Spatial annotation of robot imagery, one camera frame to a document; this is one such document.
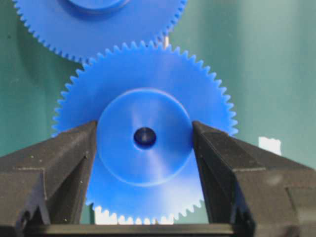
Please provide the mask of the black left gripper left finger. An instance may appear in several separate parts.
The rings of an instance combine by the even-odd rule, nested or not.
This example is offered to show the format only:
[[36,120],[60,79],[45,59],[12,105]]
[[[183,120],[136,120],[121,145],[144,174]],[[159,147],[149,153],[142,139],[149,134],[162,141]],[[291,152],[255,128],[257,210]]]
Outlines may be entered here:
[[0,159],[0,234],[28,223],[78,224],[96,152],[96,122]]

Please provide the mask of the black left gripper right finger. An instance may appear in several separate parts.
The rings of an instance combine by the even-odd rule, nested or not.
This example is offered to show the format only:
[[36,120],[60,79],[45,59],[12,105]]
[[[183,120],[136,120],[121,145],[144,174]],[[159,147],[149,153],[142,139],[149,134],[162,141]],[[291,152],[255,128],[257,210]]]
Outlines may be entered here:
[[193,122],[194,152],[208,219],[243,226],[248,237],[313,237],[316,172]]

